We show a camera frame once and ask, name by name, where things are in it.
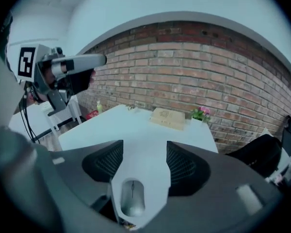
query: chair backrest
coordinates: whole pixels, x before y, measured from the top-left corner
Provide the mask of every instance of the chair backrest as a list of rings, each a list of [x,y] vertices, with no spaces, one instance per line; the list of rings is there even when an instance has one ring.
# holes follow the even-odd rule
[[[291,116],[287,116],[287,127],[282,132],[282,147],[291,156]]]
[[[277,169],[281,156],[281,143],[277,138],[264,134],[227,155],[239,159],[267,178]]]
[[[282,147],[291,156],[291,133],[287,129],[282,132]]]

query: red brick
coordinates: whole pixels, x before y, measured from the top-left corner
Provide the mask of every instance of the red brick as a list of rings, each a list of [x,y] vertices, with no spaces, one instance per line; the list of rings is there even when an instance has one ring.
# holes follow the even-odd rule
[[[269,78],[267,78],[266,76],[262,75],[262,79],[261,79],[264,83],[268,84],[270,87],[275,88],[275,83],[270,80]]]
[[[155,84],[155,90],[171,91],[171,85],[170,84],[160,84],[160,83],[157,83],[157,84]]]
[[[271,94],[265,92],[265,91],[260,91],[260,94],[259,95],[260,95],[260,97],[262,97],[262,98],[264,98],[264,99],[266,99],[266,100],[268,100],[270,102],[273,99],[273,96]]]
[[[189,58],[197,60],[210,61],[211,55],[205,52],[196,52],[188,50],[176,50],[174,53],[175,58]]]
[[[138,94],[131,94],[130,99],[145,102],[147,99],[147,96],[138,95]]]
[[[225,110],[227,107],[227,104],[223,102],[219,102],[219,101],[206,100],[205,106]]]
[[[161,99],[170,99],[170,100],[178,100],[178,97],[179,97],[179,94],[176,94],[176,93],[165,92],[165,91],[155,91],[155,90],[148,90],[146,94],[151,97],[157,97]]]
[[[248,109],[245,109],[245,108],[240,108],[239,109],[239,114],[243,114],[245,116],[253,117],[253,118],[255,118],[257,116],[257,113],[255,111],[251,111],[251,110],[248,110]]]
[[[126,60],[122,62],[115,63],[115,67],[121,68],[121,67],[133,67],[135,65],[134,60]]]
[[[246,65],[237,61],[228,60],[228,66],[241,72],[247,72]]]
[[[143,52],[143,51],[147,51],[148,49],[149,49],[149,45],[140,45],[140,46],[136,46],[135,51]]]
[[[183,43],[182,49],[200,51],[200,44],[198,43]]]
[[[173,50],[159,50],[158,51],[158,57],[162,58],[172,58],[174,57],[174,51]]]
[[[154,67],[131,67],[129,69],[130,73],[156,73],[156,71]]]
[[[201,62],[198,60],[182,60],[183,67],[191,67],[191,68],[201,68]]]
[[[246,101],[246,100],[240,100],[239,105],[251,110],[254,110],[256,106],[254,103]]]
[[[138,88],[135,88],[135,93],[136,94],[139,94],[139,95],[146,95],[146,91],[145,89],[138,89]]]
[[[238,53],[240,55],[246,56],[249,59],[252,58],[252,54],[250,52],[248,52],[245,49],[239,48],[232,43],[229,43],[229,42],[227,43],[227,49],[229,49],[232,52]]]
[[[179,33],[181,33],[181,28],[160,29],[160,30],[157,30],[157,33],[158,33],[158,35],[179,34]]]
[[[147,66],[148,65],[148,60],[136,60],[135,61],[135,66]]]
[[[262,99],[259,98],[258,96],[253,95],[253,94],[250,94],[250,93],[248,93],[248,92],[244,92],[243,97],[244,97],[245,99],[249,100],[249,101],[252,101],[252,102],[254,102],[254,103],[258,103],[258,104],[260,104],[260,103],[261,103],[261,100],[262,100]]]
[[[128,93],[121,93],[121,98],[129,99],[129,94]]]
[[[238,87],[238,88],[246,90],[246,91],[250,91],[250,88],[251,88],[249,84],[242,82],[242,81],[239,81],[239,80],[236,80],[236,79],[233,79],[233,78],[230,78],[230,77],[227,77],[226,83],[231,85],[231,86],[235,86],[235,87]]]
[[[174,41],[173,35],[159,35],[157,36],[157,42],[172,42]]]
[[[207,80],[199,80],[198,81],[198,86],[210,90],[217,90],[219,84],[212,82],[212,81],[207,81]]]
[[[173,85],[171,91],[175,93],[183,93],[200,97],[204,97],[206,94],[206,91],[204,89],[184,85]]]
[[[281,80],[285,85],[289,85],[289,81],[284,76],[281,76]]]
[[[129,68],[121,68],[120,69],[121,74],[128,74],[129,73]]]
[[[208,73],[203,70],[192,70],[192,69],[186,69],[186,68],[174,68],[173,74],[180,75],[180,76],[190,76],[190,77],[201,78],[201,79],[208,79],[209,77]]]
[[[122,43],[127,42],[127,41],[132,41],[133,39],[134,39],[134,35],[130,35],[130,36],[123,37],[123,38],[116,40],[115,44],[116,45],[122,44]]]
[[[168,50],[168,49],[181,49],[181,43],[156,43],[149,45],[150,50]]]
[[[214,124],[214,123],[210,126],[210,129],[216,130],[216,131],[221,131],[221,132],[226,132],[226,133],[232,133],[235,130],[235,128],[226,127],[226,126],[218,125],[218,124]]]
[[[155,43],[155,42],[157,42],[156,37],[148,37],[148,38],[130,41],[129,45],[133,47],[133,46],[150,44],[150,43]]]
[[[227,58],[218,56],[218,55],[213,55],[211,58],[211,61],[217,64],[225,65],[227,66]]]
[[[129,54],[130,60],[136,60],[136,59],[149,59],[149,58],[155,58],[156,52],[155,51],[147,51],[147,52],[134,52]]]
[[[121,81],[121,86],[130,86],[129,81]]]
[[[114,63],[114,62],[118,62],[119,58],[117,57],[113,57],[113,58],[108,58],[107,59],[107,63]]]
[[[180,78],[180,84],[197,86],[197,79],[196,78],[181,77]]]
[[[162,59],[150,59],[149,60],[150,66],[180,66],[181,60],[180,59],[173,59],[173,58],[162,58]]]
[[[134,80],[134,75],[131,74],[121,74],[118,76],[119,80]]]
[[[226,119],[231,119],[231,120],[239,120],[240,116],[238,114],[226,112],[226,111],[218,111],[217,113],[218,117],[223,117]]]
[[[200,29],[193,28],[193,27],[182,28],[182,33],[189,34],[189,35],[198,35],[200,33]]]
[[[134,104],[134,102],[129,99],[117,98],[116,101],[122,104]]]
[[[203,62],[203,69],[220,72],[229,76],[234,76],[234,72],[232,69],[211,62]]]
[[[173,74],[173,68],[172,67],[158,67],[156,73],[157,74]]]
[[[205,52],[209,52],[209,53],[213,53],[216,55],[220,55],[226,58],[230,58],[233,59],[235,54],[233,52],[224,50],[224,49],[220,49],[220,48],[216,48],[213,46],[202,46],[202,50]]]
[[[239,110],[239,106],[238,105],[235,105],[235,104],[229,104],[227,106],[227,109],[226,110],[237,113],[238,110]]]
[[[175,35],[174,36],[174,41],[196,42],[196,43],[210,45],[210,39],[209,38],[207,38],[207,37],[200,37],[200,36]]]
[[[247,42],[245,40],[234,39],[233,43],[238,47],[241,47],[243,49],[247,49]]]
[[[280,87],[283,87],[283,82],[279,78],[274,76],[273,81]]]
[[[215,99],[215,100],[221,100],[222,93],[216,92],[216,91],[207,91],[206,98]]]
[[[120,86],[120,81],[106,81],[106,85]]]
[[[115,68],[115,64],[112,63],[112,64],[107,64],[107,68],[104,68],[105,69],[112,69],[112,68]]]
[[[135,80],[146,81],[146,74],[135,74]]]
[[[196,105],[175,102],[175,101],[170,101],[169,106],[175,109],[183,110],[183,111],[192,111],[193,109],[196,108]]]
[[[221,119],[221,125],[224,126],[229,126],[231,127],[233,125],[233,120],[229,120],[229,119]]]
[[[264,89],[264,83],[252,76],[247,75],[247,82],[253,84],[261,89]]]
[[[131,87],[137,87],[137,88],[147,88],[147,89],[154,89],[155,84],[154,83],[149,83],[149,82],[137,82],[137,81],[132,81],[131,82]]]
[[[134,88],[130,87],[117,87],[115,90],[118,92],[134,93]]]
[[[207,102],[206,98],[201,98],[201,97],[196,97],[196,104],[203,106],[205,105]],[[213,115],[213,112],[215,112],[216,110],[210,110],[210,115]]]
[[[262,125],[262,122],[260,120],[256,120],[256,119],[253,119],[253,118],[249,118],[249,117],[240,117],[240,121],[241,122],[244,122],[244,123],[248,123],[248,124],[253,124],[253,125],[256,125],[256,126],[261,126]]]
[[[147,30],[147,31],[143,31],[143,32],[135,34],[135,39],[142,39],[142,38],[147,38],[147,37],[155,36],[155,35],[156,35],[156,30]]]
[[[220,83],[225,83],[226,76],[218,73],[212,73],[210,79]]]
[[[115,46],[114,48],[109,49],[109,52],[114,52],[114,51],[117,51],[117,50],[122,50],[122,49],[127,49],[127,48],[129,48],[129,42],[125,42],[125,43],[122,43],[122,44],[120,44],[118,46]]]
[[[215,137],[219,137],[219,138],[225,138],[227,135],[227,133],[224,133],[224,132],[216,132],[215,133]]]
[[[135,52],[135,47],[115,51],[114,55],[119,56],[119,55],[131,53],[131,52]]]
[[[240,55],[240,54],[235,54],[235,60],[238,61],[238,62],[241,62],[243,64],[247,64],[247,58]]]
[[[149,81],[152,82],[164,82],[164,83],[179,83],[180,78],[176,76],[163,76],[163,75],[148,75]]]
[[[234,77],[236,78],[236,79],[239,79],[239,80],[243,80],[243,81],[246,81],[246,77],[247,77],[247,75],[245,74],[245,73],[243,73],[243,72],[239,72],[239,71],[234,71]]]
[[[227,134],[226,139],[231,139],[231,140],[240,140],[242,137],[240,135],[236,134]]]
[[[125,55],[121,55],[119,57],[119,61],[124,61],[124,60],[128,60],[129,59],[129,55],[128,54],[125,54]]]
[[[212,39],[211,44],[215,47],[226,49],[226,42],[225,41]]]
[[[196,103],[196,97],[180,94],[179,101],[186,103]]]
[[[250,130],[252,127],[249,124],[245,124],[245,123],[241,123],[241,122],[234,122],[233,126],[235,128],[239,128],[239,129],[243,129],[243,130]]]

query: white table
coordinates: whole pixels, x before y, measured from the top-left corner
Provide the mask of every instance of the white table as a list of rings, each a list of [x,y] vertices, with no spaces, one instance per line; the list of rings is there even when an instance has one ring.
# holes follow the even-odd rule
[[[218,152],[207,124],[186,120],[184,130],[179,131],[150,122],[151,113],[118,105],[59,136],[63,150],[124,140],[123,162],[112,179],[113,199],[118,215],[137,228],[146,225],[167,202],[170,170],[166,141]],[[132,180],[144,186],[145,211],[137,217],[123,214],[120,205],[122,184]]]
[[[81,118],[79,116],[79,112],[77,109],[77,102],[74,99],[71,99],[69,101],[68,109],[70,111],[72,120],[75,122],[77,119],[78,123],[82,124],[82,121],[81,121]],[[58,135],[55,131],[55,129],[57,131],[59,131],[58,125],[57,125],[57,123],[54,123],[54,121],[51,119],[51,117],[48,116],[49,112],[52,112],[53,110],[54,110],[53,107],[51,106],[51,104],[48,101],[41,104],[41,111],[43,112],[45,119],[47,120],[48,125],[49,125],[50,129],[52,130],[53,134],[55,135],[56,138],[58,138]]]

